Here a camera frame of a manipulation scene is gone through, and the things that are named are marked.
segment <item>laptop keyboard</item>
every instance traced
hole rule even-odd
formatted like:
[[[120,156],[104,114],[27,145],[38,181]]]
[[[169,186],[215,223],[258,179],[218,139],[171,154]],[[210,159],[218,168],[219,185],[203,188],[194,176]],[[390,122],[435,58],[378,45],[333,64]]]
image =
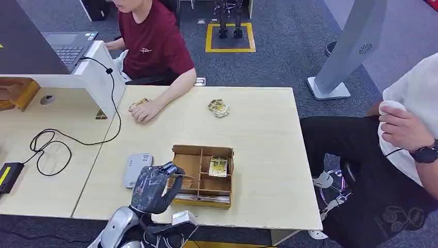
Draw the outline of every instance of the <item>laptop keyboard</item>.
[[[84,49],[83,46],[60,46],[54,48],[56,54],[65,65],[70,65],[79,56],[80,52]]]

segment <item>speaker grille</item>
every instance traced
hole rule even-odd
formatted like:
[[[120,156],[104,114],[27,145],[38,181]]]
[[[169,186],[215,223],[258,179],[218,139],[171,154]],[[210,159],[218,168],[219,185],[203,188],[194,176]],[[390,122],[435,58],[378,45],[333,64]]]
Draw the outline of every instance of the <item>speaker grille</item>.
[[[366,54],[366,53],[368,53],[371,50],[372,50],[372,44],[371,43],[367,43],[367,44],[363,45],[359,49],[359,54]]]

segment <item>person's arm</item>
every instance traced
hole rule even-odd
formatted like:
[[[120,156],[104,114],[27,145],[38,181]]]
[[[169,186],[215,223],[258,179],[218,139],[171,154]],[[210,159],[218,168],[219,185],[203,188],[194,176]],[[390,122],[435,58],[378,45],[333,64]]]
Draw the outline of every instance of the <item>person's arm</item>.
[[[438,160],[431,164],[415,163],[423,187],[438,200]]]
[[[382,138],[395,147],[400,147],[410,153],[435,143],[435,137],[416,115],[384,106],[382,111],[388,113],[379,117],[382,125]],[[423,187],[438,200],[438,161],[430,164],[415,163]]]
[[[173,100],[186,94],[196,83],[195,68],[183,73],[170,85],[169,89],[163,92],[155,101],[159,102],[163,107],[171,103]]]
[[[367,111],[367,114],[365,116],[380,116],[379,106],[380,106],[380,103],[382,103],[382,102],[383,102],[383,100],[374,103],[371,106],[371,108]]]
[[[132,117],[138,123],[146,123],[157,115],[173,100],[190,91],[196,83],[195,68],[181,74],[170,86],[155,100],[145,102],[134,109],[129,109]]]
[[[120,38],[120,39],[115,40],[115,41],[107,42],[107,43],[105,43],[105,46],[108,49],[108,51],[126,49],[126,45],[124,43],[123,38]]]

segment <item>wooden organizer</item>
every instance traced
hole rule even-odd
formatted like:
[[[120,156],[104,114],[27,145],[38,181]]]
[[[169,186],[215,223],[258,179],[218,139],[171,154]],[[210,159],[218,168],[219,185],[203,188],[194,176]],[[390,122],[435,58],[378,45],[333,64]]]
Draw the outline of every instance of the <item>wooden organizer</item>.
[[[196,196],[195,199],[175,198],[172,203],[230,208],[232,199],[233,149],[229,147],[174,145],[173,163],[185,171],[180,193]],[[227,177],[208,175],[211,157],[228,158]],[[175,177],[169,179],[171,187]],[[203,199],[209,196],[229,196],[229,202],[216,202]]]
[[[0,77],[0,111],[14,107],[25,111],[39,89],[28,77]]]

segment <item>black watch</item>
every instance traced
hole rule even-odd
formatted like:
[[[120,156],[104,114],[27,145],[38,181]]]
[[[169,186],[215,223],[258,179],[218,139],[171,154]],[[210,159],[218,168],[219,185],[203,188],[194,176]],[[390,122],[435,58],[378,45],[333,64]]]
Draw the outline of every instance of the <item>black watch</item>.
[[[429,147],[423,147],[416,152],[411,153],[411,156],[417,163],[430,164],[438,160],[438,139],[435,144]]]

